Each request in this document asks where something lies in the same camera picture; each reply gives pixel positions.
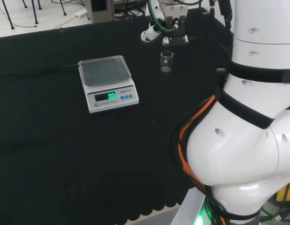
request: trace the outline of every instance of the black tablecloth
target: black tablecloth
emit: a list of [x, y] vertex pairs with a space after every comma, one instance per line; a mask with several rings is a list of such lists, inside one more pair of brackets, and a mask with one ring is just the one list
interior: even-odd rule
[[[187, 34], [205, 37], [200, 10]], [[229, 59], [207, 40], [169, 48], [144, 45], [149, 18], [0, 38], [0, 74], [47, 70], [122, 55], [139, 104], [90, 114], [77, 67], [0, 77], [0, 225], [124, 224], [181, 203], [189, 179], [169, 142], [177, 123], [213, 93]]]

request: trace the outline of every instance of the scale display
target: scale display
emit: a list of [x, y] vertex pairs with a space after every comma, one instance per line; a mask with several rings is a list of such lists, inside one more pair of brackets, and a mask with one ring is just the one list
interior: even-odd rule
[[115, 92], [113, 91], [113, 92], [95, 95], [95, 100], [96, 100], [96, 102], [99, 102], [99, 101], [103, 101], [103, 100], [114, 99], [116, 97], [117, 96], [116, 96]]

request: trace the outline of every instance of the white cable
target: white cable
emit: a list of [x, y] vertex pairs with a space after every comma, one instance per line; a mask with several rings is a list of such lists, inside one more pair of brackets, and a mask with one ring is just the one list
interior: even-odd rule
[[54, 29], [56, 29], [56, 28], [59, 28], [60, 26], [66, 24], [66, 23], [68, 23], [68, 22], [70, 22], [71, 20], [73, 20], [73, 19], [75, 19], [75, 18], [77, 18], [77, 16], [74, 16], [73, 18], [69, 19], [68, 21], [66, 21], [66, 22], [64, 22], [64, 23], [62, 23], [62, 24], [60, 24], [60, 25], [58, 25], [58, 26], [56, 26], [56, 27], [54, 27], [54, 28], [52, 28], [52, 29], [54, 30]]

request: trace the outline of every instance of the chair leg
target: chair leg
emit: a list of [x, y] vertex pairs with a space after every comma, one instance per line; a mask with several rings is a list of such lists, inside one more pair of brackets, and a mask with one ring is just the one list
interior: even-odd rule
[[34, 18], [36, 20], [36, 24], [38, 24], [36, 9], [34, 8], [34, 2], [33, 2], [33, 0], [31, 0], [31, 3], [32, 3], [32, 8], [33, 8]]
[[62, 5], [61, 0], [60, 0], [60, 3], [61, 3], [62, 10], [64, 11], [64, 15], [67, 15], [67, 13], [66, 13], [65, 10], [64, 10], [64, 6]]
[[9, 20], [10, 26], [11, 26], [11, 28], [12, 28], [12, 30], [13, 30], [13, 29], [15, 29], [15, 28], [14, 28], [14, 26], [13, 26], [12, 20], [11, 20], [10, 17], [9, 17], [8, 8], [6, 8], [6, 5], [5, 5], [4, 0], [2, 0], [2, 3], [3, 3], [3, 6], [4, 6], [4, 8], [5, 8], [5, 12], [6, 12], [6, 14], [8, 15], [8, 20]]
[[41, 4], [40, 4], [40, 0], [38, 0], [38, 9], [39, 9], [39, 10], [42, 9]]
[[24, 4], [24, 8], [27, 8], [27, 5], [25, 4], [25, 1], [22, 0], [23, 4]]

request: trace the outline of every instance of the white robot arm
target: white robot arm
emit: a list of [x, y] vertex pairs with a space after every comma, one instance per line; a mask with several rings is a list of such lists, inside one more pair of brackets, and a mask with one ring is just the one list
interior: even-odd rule
[[187, 159], [227, 212], [247, 216], [290, 183], [290, 0], [235, 6], [232, 69], [191, 133]]

